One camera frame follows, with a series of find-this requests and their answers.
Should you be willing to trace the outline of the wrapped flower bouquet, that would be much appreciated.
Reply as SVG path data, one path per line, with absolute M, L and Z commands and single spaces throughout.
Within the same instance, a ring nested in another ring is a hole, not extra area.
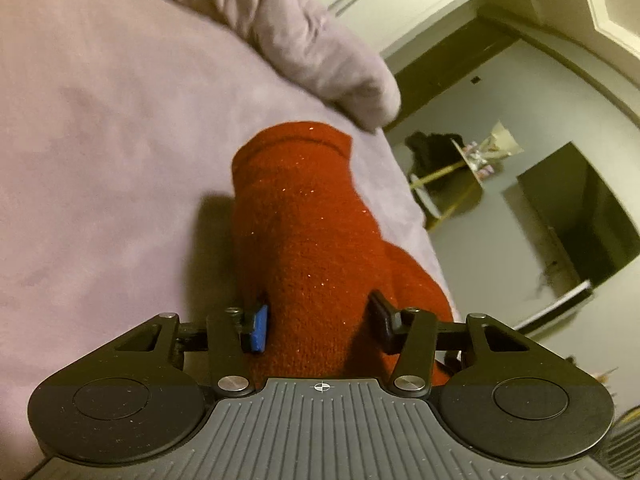
M 482 142 L 473 142 L 463 149 L 466 161 L 480 180 L 492 176 L 499 162 L 523 152 L 524 148 L 502 122 L 497 122 Z

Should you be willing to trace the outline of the purple crumpled duvet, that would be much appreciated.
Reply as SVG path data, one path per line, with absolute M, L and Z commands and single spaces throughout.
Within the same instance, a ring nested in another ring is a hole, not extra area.
M 372 131 L 401 96 L 390 69 L 316 0 L 174 0 L 227 26 L 284 78 Z

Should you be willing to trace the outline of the black clothes pile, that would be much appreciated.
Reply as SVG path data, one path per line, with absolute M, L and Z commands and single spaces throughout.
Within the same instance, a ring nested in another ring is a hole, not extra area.
M 406 137 L 405 146 L 412 154 L 411 172 L 419 179 L 462 159 L 454 143 L 463 144 L 457 133 L 429 133 L 416 131 Z

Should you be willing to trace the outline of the black television screen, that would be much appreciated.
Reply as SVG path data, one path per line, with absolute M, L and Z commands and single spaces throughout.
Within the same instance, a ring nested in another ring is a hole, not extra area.
M 598 287 L 639 255 L 639 231 L 585 155 L 568 142 L 518 176 L 578 281 Z

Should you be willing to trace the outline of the red knit cardigan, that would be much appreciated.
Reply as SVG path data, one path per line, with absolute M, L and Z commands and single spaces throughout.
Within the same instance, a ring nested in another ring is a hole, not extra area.
M 384 240 L 352 183 L 352 139 L 320 122 L 286 122 L 232 160 L 232 247 L 247 307 L 268 304 L 265 351 L 250 358 L 269 378 L 380 378 L 396 360 L 366 319 L 371 292 L 396 308 L 445 322 L 449 300 L 408 252 Z

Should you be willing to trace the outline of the purple bed sheet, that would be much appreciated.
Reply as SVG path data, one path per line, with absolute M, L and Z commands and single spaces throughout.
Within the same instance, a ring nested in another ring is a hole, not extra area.
M 1 0 L 3 478 L 42 459 L 26 413 L 44 378 L 157 313 L 232 300 L 232 157 L 299 120 L 352 137 L 383 236 L 441 278 L 386 126 L 174 0 Z

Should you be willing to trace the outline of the dark wooden door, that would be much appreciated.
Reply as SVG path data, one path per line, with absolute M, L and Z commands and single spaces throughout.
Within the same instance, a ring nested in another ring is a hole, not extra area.
M 515 41 L 513 34 L 484 18 L 474 18 L 440 40 L 396 75 L 401 107 L 385 130 L 398 126 Z

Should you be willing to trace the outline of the white tv shelf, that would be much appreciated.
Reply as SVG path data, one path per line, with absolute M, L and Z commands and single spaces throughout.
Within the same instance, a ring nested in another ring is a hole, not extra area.
M 589 280 L 585 280 L 550 306 L 515 324 L 513 329 L 520 334 L 533 337 L 536 333 L 548 330 L 555 324 L 575 315 L 592 297 L 592 284 Z

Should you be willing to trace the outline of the yellow-legged side table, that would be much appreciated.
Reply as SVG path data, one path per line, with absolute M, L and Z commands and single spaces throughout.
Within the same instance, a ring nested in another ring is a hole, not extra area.
M 451 164 L 419 177 L 414 169 L 408 175 L 413 198 L 424 212 L 424 229 L 433 231 L 445 220 L 474 209 L 484 195 L 482 180 L 455 140 L 449 144 L 456 154 Z

